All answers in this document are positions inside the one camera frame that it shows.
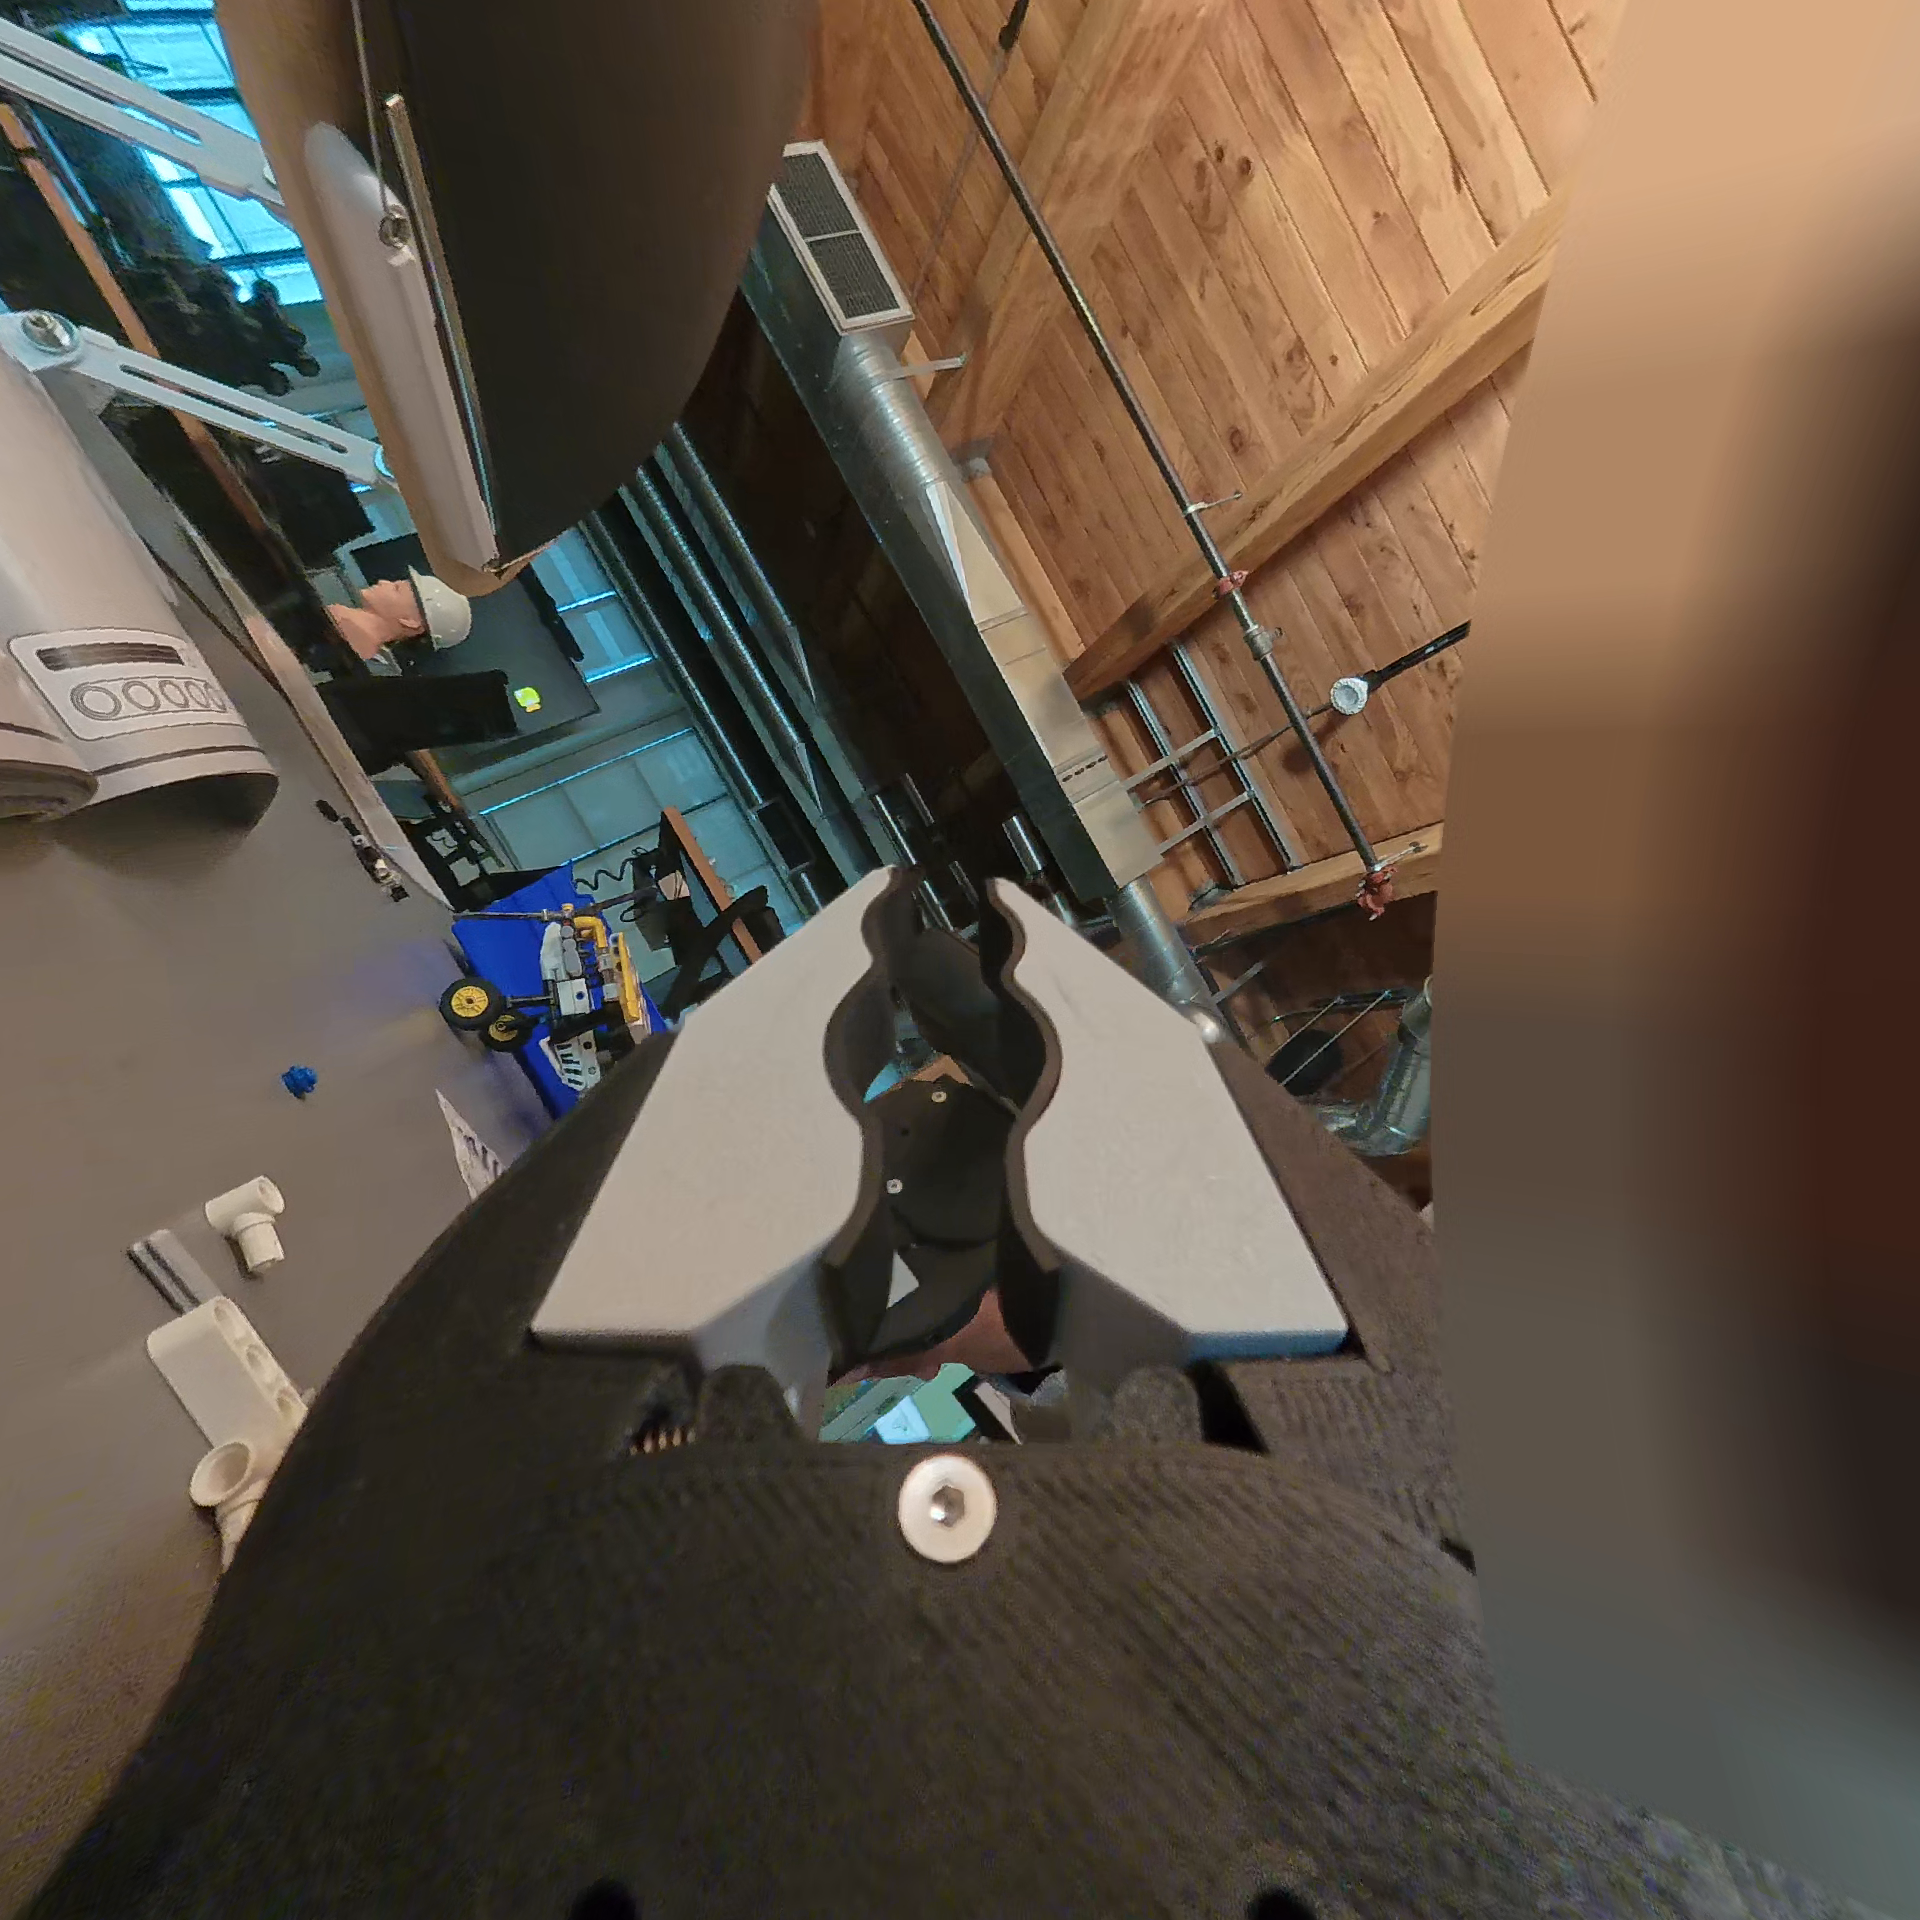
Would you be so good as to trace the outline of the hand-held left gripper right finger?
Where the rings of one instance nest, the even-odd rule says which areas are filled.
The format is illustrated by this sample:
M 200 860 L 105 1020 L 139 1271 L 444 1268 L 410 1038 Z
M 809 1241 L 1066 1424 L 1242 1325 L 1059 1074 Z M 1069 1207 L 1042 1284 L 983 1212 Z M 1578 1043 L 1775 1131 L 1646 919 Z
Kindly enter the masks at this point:
M 1019 1106 L 997 1296 L 1021 1356 L 1112 1392 L 1342 1350 L 1351 1316 L 1199 1020 L 1005 878 L 980 935 Z

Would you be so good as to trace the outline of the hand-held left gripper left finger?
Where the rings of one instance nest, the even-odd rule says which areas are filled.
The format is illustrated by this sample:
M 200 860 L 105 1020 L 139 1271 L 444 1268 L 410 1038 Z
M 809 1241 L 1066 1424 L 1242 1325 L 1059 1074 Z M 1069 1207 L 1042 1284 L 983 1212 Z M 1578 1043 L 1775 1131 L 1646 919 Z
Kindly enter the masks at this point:
M 868 937 L 901 869 L 861 878 L 685 1016 L 531 1334 L 545 1350 L 755 1365 L 823 1419 L 830 1244 L 874 1169 L 866 1084 L 892 1025 Z

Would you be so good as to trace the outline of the white lego elbow connector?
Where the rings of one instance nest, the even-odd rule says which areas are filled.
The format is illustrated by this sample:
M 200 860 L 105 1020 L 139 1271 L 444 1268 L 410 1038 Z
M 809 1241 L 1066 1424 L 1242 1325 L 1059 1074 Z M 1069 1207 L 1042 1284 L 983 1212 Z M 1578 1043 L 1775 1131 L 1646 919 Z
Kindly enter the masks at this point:
M 236 1183 L 205 1199 L 205 1221 L 213 1232 L 227 1239 L 240 1264 L 250 1277 L 261 1277 L 284 1260 L 281 1217 L 284 1196 L 268 1174 Z

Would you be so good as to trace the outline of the thick white lego block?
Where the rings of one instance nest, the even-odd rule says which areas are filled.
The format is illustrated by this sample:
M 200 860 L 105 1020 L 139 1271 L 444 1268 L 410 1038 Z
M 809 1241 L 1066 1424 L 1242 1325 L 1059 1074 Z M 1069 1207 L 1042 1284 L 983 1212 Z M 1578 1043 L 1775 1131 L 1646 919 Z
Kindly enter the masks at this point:
M 306 1397 L 229 1296 L 157 1327 L 146 1354 L 211 1447 L 279 1454 L 306 1419 Z

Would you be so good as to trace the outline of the grey lego axle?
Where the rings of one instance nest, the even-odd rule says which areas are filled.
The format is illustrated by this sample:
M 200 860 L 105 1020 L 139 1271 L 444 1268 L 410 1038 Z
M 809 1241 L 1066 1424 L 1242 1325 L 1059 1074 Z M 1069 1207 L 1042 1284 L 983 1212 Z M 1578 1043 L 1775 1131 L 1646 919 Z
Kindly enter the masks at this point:
M 152 1235 L 135 1239 L 128 1248 L 128 1259 L 173 1314 L 186 1316 L 225 1296 L 223 1282 L 171 1228 L 157 1228 Z

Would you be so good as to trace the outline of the white lego pin connector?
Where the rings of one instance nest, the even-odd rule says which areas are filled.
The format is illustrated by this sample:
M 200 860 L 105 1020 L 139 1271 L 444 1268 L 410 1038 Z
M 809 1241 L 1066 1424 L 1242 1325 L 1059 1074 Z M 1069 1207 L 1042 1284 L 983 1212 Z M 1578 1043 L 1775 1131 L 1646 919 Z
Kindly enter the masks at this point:
M 231 1569 L 279 1465 L 290 1436 L 259 1444 L 232 1438 L 207 1449 L 189 1478 L 189 1498 L 214 1526 L 222 1573 Z

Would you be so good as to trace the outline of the zebra striped sticker sheet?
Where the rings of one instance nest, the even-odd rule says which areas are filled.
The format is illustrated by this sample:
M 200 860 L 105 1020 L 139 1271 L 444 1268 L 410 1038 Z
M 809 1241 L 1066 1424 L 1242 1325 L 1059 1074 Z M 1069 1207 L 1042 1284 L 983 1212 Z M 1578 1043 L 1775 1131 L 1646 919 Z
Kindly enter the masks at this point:
M 489 1187 L 498 1183 L 513 1162 L 498 1153 L 489 1138 L 468 1122 L 468 1117 L 451 1104 L 446 1092 L 437 1088 L 437 1104 L 446 1124 L 455 1171 L 469 1199 L 478 1199 Z

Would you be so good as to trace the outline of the round ceiling lamp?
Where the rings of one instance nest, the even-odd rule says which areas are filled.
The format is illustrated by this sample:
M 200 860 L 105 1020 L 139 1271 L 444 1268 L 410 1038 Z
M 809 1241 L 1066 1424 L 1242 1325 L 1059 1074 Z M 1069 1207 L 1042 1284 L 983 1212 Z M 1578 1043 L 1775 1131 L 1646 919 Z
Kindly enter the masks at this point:
M 1407 655 L 1389 659 L 1387 662 L 1367 668 L 1360 673 L 1339 677 L 1339 680 L 1332 684 L 1328 698 L 1324 700 L 1321 707 L 1315 707 L 1315 713 L 1324 714 L 1326 711 L 1332 711 L 1332 714 L 1337 716 L 1348 716 L 1348 718 L 1357 716 L 1360 711 L 1366 711 L 1371 704 L 1371 698 L 1376 697 L 1380 689 L 1385 684 L 1398 680 L 1407 673 L 1416 671 L 1418 668 L 1423 668 L 1427 664 L 1432 664 L 1438 659 L 1448 655 L 1457 644 L 1463 644 L 1468 639 L 1470 632 L 1472 632 L 1472 619 L 1464 619 L 1463 623 L 1455 623 L 1445 630 L 1443 634 L 1432 635 L 1432 639 L 1409 650 Z

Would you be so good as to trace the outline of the mannequin head with white helmet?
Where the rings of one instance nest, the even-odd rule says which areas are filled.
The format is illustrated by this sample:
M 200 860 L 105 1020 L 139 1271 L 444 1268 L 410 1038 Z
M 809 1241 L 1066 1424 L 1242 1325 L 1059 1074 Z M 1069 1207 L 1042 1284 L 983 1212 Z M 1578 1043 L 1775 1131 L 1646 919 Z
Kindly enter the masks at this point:
M 471 601 L 441 578 L 414 567 L 398 580 L 367 583 L 351 603 L 329 603 L 324 610 L 362 662 L 374 662 L 396 648 L 416 655 L 450 650 L 473 632 Z

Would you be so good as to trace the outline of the black sprinkler pipe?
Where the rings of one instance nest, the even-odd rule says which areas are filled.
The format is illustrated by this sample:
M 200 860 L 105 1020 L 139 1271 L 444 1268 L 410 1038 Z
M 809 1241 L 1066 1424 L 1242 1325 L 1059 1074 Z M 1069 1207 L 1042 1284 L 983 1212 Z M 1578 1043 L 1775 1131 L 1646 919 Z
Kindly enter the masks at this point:
M 1184 517 L 1184 526 L 1188 529 L 1188 538 L 1195 544 L 1199 556 L 1202 558 L 1204 582 L 1213 589 L 1213 600 L 1224 601 L 1229 610 L 1236 616 L 1240 635 L 1247 646 L 1247 652 L 1258 662 L 1262 673 L 1271 688 L 1274 689 L 1287 727 L 1296 732 L 1299 743 L 1306 749 L 1310 768 L 1321 785 L 1321 790 L 1330 799 L 1351 844 L 1360 858 L 1362 871 L 1357 880 L 1355 903 L 1371 919 L 1380 919 L 1387 914 L 1389 907 L 1398 899 L 1398 865 L 1394 858 L 1387 858 L 1376 851 L 1367 831 L 1364 829 L 1351 792 L 1342 786 L 1337 777 L 1321 743 L 1312 732 L 1312 723 L 1308 713 L 1301 707 L 1299 698 L 1292 693 L 1292 686 L 1287 680 L 1283 666 L 1279 662 L 1278 644 L 1279 632 L 1262 623 L 1254 616 L 1254 608 L 1247 600 L 1245 576 L 1233 569 L 1222 547 L 1213 538 L 1209 526 L 1204 520 L 1206 506 L 1188 492 L 1184 483 L 1184 474 L 1172 461 L 1163 436 L 1145 409 L 1136 384 L 1123 370 L 1116 350 L 1103 325 L 1098 323 L 1093 301 L 1084 291 L 1078 278 L 1073 274 L 1068 253 L 1064 253 L 1059 235 L 1051 228 L 1051 222 L 1042 217 L 1042 204 L 1028 186 L 1028 179 L 1021 176 L 1021 167 L 1017 158 L 1010 156 L 1001 133 L 997 131 L 985 98 L 976 88 L 971 79 L 960 55 L 954 48 L 945 27 L 935 12 L 935 5 L 927 1 L 915 1 L 913 10 L 918 16 L 927 39 L 935 45 L 935 52 L 956 95 L 969 111 L 974 131 L 983 138 L 987 154 L 992 156 L 999 176 L 1006 183 L 1010 190 L 1012 203 L 1021 215 L 1021 222 L 1028 228 L 1032 242 L 1042 253 L 1042 262 L 1051 271 L 1055 282 L 1069 300 L 1073 316 L 1078 321 L 1089 344 L 1094 350 L 1098 368 L 1107 373 L 1111 386 L 1114 388 L 1130 423 L 1134 425 L 1138 438 L 1147 449 L 1152 465 L 1170 494 L 1174 504 Z

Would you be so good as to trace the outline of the open instruction booklet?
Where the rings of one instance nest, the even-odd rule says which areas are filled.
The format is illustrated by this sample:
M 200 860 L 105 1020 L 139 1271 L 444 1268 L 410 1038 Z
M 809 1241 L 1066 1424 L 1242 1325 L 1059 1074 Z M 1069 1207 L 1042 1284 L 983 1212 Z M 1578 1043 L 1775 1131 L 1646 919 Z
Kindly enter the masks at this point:
M 281 779 L 38 377 L 2 373 L 2 817 L 171 786 L 252 824 Z

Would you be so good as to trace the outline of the white vent grille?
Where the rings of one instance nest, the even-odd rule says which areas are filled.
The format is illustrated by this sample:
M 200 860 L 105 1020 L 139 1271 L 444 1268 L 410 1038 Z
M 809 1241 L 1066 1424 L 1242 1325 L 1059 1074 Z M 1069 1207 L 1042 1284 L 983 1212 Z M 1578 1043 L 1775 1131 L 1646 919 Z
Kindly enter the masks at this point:
M 874 334 L 888 346 L 904 346 L 913 305 L 827 142 L 784 147 L 768 210 L 836 332 Z

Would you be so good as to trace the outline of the large black monitor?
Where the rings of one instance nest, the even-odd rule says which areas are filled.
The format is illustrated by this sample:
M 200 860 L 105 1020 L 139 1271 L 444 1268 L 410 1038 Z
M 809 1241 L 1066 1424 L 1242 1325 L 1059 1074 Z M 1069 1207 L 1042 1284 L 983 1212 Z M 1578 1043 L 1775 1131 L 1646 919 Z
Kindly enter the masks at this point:
M 681 415 L 802 124 L 818 5 L 220 1 L 216 19 L 346 350 L 304 133 L 346 131 L 414 217 L 496 591 Z

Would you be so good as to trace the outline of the silver flexible duct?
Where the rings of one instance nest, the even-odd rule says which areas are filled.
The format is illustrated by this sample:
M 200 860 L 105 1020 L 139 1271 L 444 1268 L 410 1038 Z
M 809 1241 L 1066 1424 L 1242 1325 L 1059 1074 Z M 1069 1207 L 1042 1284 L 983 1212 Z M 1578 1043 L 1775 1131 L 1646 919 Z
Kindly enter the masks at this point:
M 1355 1153 L 1407 1160 L 1429 1142 L 1432 978 L 1342 991 L 1279 1020 L 1265 1075 Z

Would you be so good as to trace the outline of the silver ventilation duct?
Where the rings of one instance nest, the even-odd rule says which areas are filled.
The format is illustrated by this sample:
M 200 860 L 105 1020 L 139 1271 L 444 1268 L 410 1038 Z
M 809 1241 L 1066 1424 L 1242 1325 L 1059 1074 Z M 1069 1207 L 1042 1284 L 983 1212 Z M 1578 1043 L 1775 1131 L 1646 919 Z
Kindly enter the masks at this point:
M 744 291 L 1059 878 L 1077 899 L 1109 908 L 1154 993 L 1209 1041 L 1227 1041 L 1227 1020 L 1150 880 L 1163 864 L 1154 831 L 1073 697 L 1042 614 L 976 512 L 901 352 L 879 328 L 834 327 L 802 247 L 773 213 Z

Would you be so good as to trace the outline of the white mount plate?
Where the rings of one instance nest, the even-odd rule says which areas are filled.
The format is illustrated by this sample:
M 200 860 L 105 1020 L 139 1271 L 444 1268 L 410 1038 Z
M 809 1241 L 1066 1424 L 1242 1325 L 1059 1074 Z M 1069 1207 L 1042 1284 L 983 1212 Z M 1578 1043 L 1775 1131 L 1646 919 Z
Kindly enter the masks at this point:
M 304 133 L 311 242 L 387 470 L 434 573 L 462 592 L 496 587 L 498 538 L 457 398 L 414 217 L 347 133 Z

